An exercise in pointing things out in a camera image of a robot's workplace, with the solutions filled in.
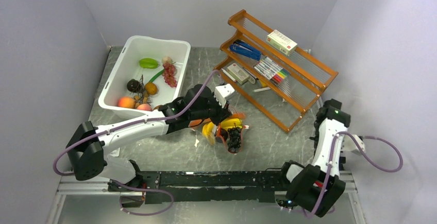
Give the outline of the yellow banana bunch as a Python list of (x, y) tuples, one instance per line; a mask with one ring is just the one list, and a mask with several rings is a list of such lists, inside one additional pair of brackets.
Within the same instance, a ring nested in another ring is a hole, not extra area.
[(228, 140), (223, 141), (223, 139), (220, 137), (220, 129), (225, 129), (228, 132), (228, 129), (233, 127), (240, 127), (242, 129), (244, 128), (244, 125), (238, 118), (221, 122), (218, 126), (214, 125), (212, 122), (209, 122), (203, 125), (201, 133), (211, 145), (215, 145), (216, 143), (226, 144)]

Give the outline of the black grape bunch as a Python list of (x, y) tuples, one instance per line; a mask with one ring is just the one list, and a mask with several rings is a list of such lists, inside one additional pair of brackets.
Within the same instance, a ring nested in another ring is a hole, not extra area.
[(242, 146), (241, 128), (233, 127), (228, 129), (227, 147), (230, 153), (238, 153)]

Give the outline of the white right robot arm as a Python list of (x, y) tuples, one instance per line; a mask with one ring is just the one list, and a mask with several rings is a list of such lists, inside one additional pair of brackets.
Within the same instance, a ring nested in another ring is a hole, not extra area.
[(306, 166), (290, 161), (278, 176), (279, 186), (287, 190), (286, 200), (309, 213), (323, 217), (345, 191), (340, 179), (343, 134), (350, 125), (350, 115), (341, 110), (341, 102), (327, 100), (316, 114), (315, 153)]

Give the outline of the clear zip bag orange zipper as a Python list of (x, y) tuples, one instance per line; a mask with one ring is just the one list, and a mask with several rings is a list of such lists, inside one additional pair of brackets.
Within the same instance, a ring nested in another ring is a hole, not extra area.
[(210, 145), (223, 144), (229, 153), (237, 154), (243, 147), (243, 132), (249, 129), (245, 119), (244, 113), (235, 112), (219, 125), (208, 118), (190, 121), (189, 128), (200, 131)]

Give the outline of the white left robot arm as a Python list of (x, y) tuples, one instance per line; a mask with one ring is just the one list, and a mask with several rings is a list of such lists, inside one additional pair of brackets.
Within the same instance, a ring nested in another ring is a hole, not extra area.
[(234, 93), (230, 84), (214, 90), (197, 84), (184, 96), (142, 116), (102, 126), (94, 126), (90, 121), (80, 124), (66, 146), (73, 175), (78, 181), (105, 177), (122, 183), (130, 191), (138, 190), (143, 183), (138, 165), (116, 158), (111, 152), (147, 137), (194, 127), (196, 121), (209, 120), (218, 126), (232, 115), (228, 100)]

